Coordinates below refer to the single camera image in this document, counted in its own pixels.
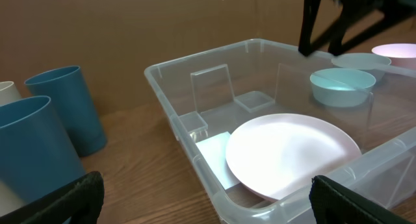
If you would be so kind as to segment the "grey plastic bowl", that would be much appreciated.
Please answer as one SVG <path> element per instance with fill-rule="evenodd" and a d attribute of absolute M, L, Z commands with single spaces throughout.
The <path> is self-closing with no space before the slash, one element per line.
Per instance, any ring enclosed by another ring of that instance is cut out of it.
<path fill-rule="evenodd" d="M 385 74 L 384 71 L 376 69 L 376 65 L 391 64 L 391 59 L 373 53 L 346 53 L 333 57 L 331 62 L 340 68 L 352 68 L 365 71 L 373 75 L 376 82 L 380 82 Z"/>

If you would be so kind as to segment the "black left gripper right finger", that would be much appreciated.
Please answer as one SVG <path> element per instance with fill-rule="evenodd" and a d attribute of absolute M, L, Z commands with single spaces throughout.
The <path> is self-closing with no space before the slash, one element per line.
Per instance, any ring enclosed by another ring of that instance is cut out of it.
<path fill-rule="evenodd" d="M 309 200 L 317 224 L 411 224 L 324 175 L 312 178 Z"/>

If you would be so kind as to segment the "cream cup far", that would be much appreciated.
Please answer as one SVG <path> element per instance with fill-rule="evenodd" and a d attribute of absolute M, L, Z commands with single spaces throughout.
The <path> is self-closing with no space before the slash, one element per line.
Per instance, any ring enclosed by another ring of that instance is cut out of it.
<path fill-rule="evenodd" d="M 13 81 L 0 82 L 0 105 L 7 105 L 19 101 L 21 95 Z"/>

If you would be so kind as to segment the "dark blue cup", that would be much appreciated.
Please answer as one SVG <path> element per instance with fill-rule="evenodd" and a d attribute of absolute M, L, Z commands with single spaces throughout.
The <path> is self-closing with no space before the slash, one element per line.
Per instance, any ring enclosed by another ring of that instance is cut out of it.
<path fill-rule="evenodd" d="M 24 202 L 84 174 L 50 97 L 28 97 L 1 107 L 1 181 Z"/>
<path fill-rule="evenodd" d="M 33 95 L 47 95 L 81 157 L 103 149 L 107 137 L 80 66 L 52 69 L 27 79 Z"/>

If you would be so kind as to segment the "dark blue cup near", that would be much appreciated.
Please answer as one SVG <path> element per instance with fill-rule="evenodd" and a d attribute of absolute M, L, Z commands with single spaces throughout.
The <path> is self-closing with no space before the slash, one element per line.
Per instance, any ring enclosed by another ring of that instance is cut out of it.
<path fill-rule="evenodd" d="M 1 107 L 1 181 L 24 202 L 84 174 L 50 97 L 28 97 Z"/>

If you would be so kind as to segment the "pink plastic bowl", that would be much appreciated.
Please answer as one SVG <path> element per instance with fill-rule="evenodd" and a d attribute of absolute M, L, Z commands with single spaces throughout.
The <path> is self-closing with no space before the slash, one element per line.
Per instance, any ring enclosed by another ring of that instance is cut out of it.
<path fill-rule="evenodd" d="M 374 54 L 391 59 L 393 66 L 415 70 L 415 44 L 385 44 L 372 48 Z"/>

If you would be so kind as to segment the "light blue plastic bowl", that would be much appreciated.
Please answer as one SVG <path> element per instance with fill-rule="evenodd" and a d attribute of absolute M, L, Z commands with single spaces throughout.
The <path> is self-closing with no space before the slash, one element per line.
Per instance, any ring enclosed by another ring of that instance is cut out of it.
<path fill-rule="evenodd" d="M 370 97 L 376 78 L 370 73 L 350 68 L 328 68 L 310 75 L 313 97 L 323 105 L 350 108 Z"/>

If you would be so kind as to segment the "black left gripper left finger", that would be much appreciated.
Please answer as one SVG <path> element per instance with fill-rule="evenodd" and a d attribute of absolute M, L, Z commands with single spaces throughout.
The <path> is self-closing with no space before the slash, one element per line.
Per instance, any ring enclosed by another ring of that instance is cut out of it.
<path fill-rule="evenodd" d="M 103 177 L 92 171 L 1 217 L 1 224 L 96 224 L 104 202 Z"/>

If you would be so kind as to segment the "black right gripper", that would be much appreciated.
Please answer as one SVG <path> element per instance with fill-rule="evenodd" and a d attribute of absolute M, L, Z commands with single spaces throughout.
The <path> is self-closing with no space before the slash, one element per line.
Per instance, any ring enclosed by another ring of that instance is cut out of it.
<path fill-rule="evenodd" d="M 332 55 L 341 55 L 364 41 L 407 20 L 415 15 L 415 0 L 338 0 L 343 6 L 341 15 L 320 36 L 320 42 L 329 43 Z M 309 56 L 315 51 L 311 45 L 311 35 L 317 18 L 321 0 L 304 0 L 303 20 L 298 51 Z M 375 10 L 383 13 L 383 18 L 351 40 L 343 43 L 347 30 Z"/>

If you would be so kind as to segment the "dark blue cup far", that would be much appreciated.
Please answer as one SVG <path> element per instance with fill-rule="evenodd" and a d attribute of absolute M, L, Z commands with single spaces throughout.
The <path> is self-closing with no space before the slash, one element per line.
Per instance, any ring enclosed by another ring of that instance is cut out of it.
<path fill-rule="evenodd" d="M 81 157 L 103 149 L 107 137 L 80 66 L 52 69 L 27 79 L 33 95 L 47 95 Z"/>

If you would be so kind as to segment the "pink plastic plate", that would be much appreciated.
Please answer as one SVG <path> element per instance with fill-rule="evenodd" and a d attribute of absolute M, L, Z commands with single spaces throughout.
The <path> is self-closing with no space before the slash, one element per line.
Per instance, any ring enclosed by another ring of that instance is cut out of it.
<path fill-rule="evenodd" d="M 339 127 L 301 114 L 269 114 L 238 127 L 226 146 L 226 162 L 245 187 L 280 200 L 361 156 Z"/>

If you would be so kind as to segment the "white paper card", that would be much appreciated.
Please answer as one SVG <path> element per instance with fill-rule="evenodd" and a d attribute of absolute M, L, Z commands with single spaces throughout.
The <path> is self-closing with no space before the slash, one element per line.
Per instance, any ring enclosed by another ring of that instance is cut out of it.
<path fill-rule="evenodd" d="M 234 176 L 226 162 L 226 146 L 230 136 L 229 132 L 223 132 L 196 144 L 211 171 L 225 190 L 240 183 L 240 180 Z"/>

